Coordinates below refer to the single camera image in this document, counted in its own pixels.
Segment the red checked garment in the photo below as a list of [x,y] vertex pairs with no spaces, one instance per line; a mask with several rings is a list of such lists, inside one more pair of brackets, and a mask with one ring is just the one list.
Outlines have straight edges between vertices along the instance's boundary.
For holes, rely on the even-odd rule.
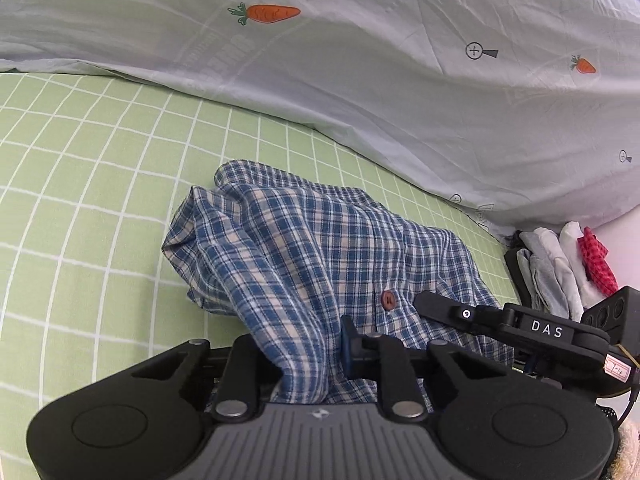
[[590,280],[604,296],[612,296],[618,291],[616,277],[606,261],[608,248],[606,248],[593,230],[585,227],[582,237],[577,240],[578,249],[582,256]]

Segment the grey folded sweater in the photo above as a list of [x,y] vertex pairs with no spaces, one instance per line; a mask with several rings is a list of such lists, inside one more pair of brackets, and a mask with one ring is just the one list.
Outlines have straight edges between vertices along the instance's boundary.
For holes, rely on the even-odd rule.
[[551,263],[527,248],[519,249],[515,257],[518,270],[529,293],[532,308],[559,318],[569,318],[570,307],[555,277]]

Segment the grey printed backdrop sheet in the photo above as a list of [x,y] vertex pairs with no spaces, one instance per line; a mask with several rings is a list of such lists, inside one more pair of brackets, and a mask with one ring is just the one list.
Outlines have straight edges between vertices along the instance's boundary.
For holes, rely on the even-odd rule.
[[498,230],[639,203],[639,0],[1,0],[1,66],[300,122]]

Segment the white folded garment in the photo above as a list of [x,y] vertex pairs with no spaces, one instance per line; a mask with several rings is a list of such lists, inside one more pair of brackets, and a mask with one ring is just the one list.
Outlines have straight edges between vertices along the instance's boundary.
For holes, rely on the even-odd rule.
[[569,319],[575,322],[580,321],[585,310],[605,300],[582,263],[577,244],[579,237],[582,237],[582,228],[576,221],[563,226],[560,234],[547,228],[518,234],[525,248],[551,263],[570,307]]

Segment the green grid mat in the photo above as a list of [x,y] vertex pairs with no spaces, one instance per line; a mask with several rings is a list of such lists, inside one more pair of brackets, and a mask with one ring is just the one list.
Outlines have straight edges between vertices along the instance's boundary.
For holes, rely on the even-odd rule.
[[317,131],[110,77],[1,78],[1,474],[31,479],[43,405],[190,338],[228,346],[233,318],[195,307],[160,251],[192,185],[230,159],[362,188],[455,232],[500,302],[504,247],[450,203]]

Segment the blue plaid shirt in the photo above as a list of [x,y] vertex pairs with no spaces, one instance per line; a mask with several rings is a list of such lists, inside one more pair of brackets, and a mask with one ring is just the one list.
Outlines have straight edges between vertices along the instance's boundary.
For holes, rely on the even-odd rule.
[[469,249],[453,232],[421,226],[359,188],[314,183],[232,160],[212,188],[194,186],[162,251],[200,308],[239,318],[280,368],[280,403],[371,402],[370,380],[341,366],[341,319],[409,348],[443,339],[503,365],[510,347],[424,320],[413,301],[434,292],[493,306]]

